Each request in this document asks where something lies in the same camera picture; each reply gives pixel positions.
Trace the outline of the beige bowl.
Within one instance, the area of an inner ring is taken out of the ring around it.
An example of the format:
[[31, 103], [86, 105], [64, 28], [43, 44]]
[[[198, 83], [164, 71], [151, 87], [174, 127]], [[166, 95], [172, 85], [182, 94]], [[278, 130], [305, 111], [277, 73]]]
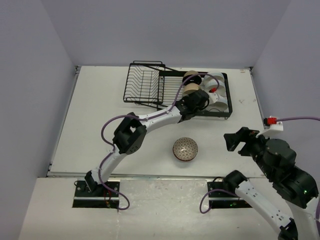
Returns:
[[200, 89], [200, 86], [196, 83], [189, 83], [184, 86], [182, 96], [185, 97], [191, 93], [194, 93]]

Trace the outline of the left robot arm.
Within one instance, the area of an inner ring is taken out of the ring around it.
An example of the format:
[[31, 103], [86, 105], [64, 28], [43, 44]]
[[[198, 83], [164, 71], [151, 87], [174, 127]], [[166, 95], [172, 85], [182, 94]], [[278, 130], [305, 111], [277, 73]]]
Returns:
[[[103, 193], [104, 183], [107, 182], [113, 170], [128, 155], [137, 152], [147, 134], [161, 127], [178, 124], [195, 117], [209, 104], [209, 95], [203, 90], [190, 93], [172, 105], [146, 115], [119, 115], [108, 120], [101, 129], [102, 140], [112, 147], [111, 151], [101, 161], [96, 169], [90, 170], [84, 177], [86, 190], [97, 197]], [[104, 137], [104, 130], [111, 122], [122, 119], [114, 131], [111, 142]]]

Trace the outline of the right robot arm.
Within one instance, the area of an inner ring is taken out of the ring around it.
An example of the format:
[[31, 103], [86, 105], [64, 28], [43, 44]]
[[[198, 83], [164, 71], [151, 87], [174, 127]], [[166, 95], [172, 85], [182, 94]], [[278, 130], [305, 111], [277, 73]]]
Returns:
[[257, 130], [242, 127], [224, 134], [226, 148], [233, 152], [244, 143], [238, 154], [251, 157], [277, 194], [289, 206], [299, 240], [320, 238], [320, 193], [316, 180], [296, 166], [296, 152], [278, 138], [264, 136]]

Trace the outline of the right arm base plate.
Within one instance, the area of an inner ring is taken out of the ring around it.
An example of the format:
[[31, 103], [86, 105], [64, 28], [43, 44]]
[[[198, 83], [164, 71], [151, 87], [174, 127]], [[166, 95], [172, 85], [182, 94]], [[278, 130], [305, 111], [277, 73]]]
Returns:
[[[207, 190], [212, 191], [215, 189], [225, 190], [223, 178], [214, 178], [207, 181]], [[229, 193], [215, 191], [208, 195], [209, 206], [212, 209], [248, 209], [252, 208], [245, 200], [232, 196]]]

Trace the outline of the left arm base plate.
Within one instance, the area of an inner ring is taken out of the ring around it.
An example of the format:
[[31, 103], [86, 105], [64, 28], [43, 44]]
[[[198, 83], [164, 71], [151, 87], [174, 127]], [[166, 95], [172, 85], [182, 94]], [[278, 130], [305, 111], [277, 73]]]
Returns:
[[117, 209], [119, 207], [119, 194], [102, 185], [98, 185], [93, 192], [84, 180], [77, 180], [74, 185], [73, 208]]

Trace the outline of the brown patterned bowl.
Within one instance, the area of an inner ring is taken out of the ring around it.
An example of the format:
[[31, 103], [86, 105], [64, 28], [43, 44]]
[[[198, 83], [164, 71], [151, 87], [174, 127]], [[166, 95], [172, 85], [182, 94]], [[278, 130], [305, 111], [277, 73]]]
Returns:
[[183, 162], [192, 161], [197, 156], [198, 151], [198, 144], [190, 137], [177, 139], [172, 147], [173, 155]]

